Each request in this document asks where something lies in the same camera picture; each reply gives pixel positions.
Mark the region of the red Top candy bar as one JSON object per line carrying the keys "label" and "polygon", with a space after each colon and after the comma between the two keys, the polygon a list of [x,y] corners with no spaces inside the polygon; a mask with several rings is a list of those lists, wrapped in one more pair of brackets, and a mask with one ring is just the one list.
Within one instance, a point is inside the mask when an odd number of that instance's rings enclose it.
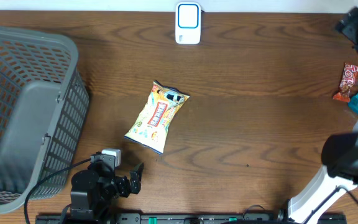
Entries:
{"label": "red Top candy bar", "polygon": [[334,100],[350,102],[351,88],[356,84],[358,76],[358,65],[344,64],[341,82],[339,84],[339,91],[333,96]]}

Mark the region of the yellow snack bag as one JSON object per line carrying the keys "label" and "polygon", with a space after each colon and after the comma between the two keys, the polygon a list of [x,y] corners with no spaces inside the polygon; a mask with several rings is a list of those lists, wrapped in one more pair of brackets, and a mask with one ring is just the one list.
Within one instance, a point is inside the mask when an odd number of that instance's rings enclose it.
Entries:
{"label": "yellow snack bag", "polygon": [[154,81],[145,106],[124,137],[162,154],[170,124],[189,98],[176,88]]}

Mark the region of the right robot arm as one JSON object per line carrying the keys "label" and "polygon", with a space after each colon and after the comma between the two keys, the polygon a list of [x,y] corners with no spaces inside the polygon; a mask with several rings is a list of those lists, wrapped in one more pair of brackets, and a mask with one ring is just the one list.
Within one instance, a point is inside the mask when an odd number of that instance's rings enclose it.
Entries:
{"label": "right robot arm", "polygon": [[[358,53],[358,7],[353,7],[336,25]],[[288,201],[279,217],[288,223],[317,223],[323,213],[344,194],[358,187],[358,120],[351,133],[335,134],[326,140],[322,166],[308,185]]]}

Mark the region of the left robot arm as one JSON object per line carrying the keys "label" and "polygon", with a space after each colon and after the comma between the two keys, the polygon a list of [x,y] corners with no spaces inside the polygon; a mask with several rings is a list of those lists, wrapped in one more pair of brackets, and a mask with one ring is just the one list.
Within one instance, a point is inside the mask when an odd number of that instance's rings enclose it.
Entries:
{"label": "left robot arm", "polygon": [[130,171],[130,177],[115,174],[115,163],[93,161],[71,179],[71,204],[60,215],[60,223],[116,223],[110,211],[114,199],[127,198],[141,190],[144,164]]}

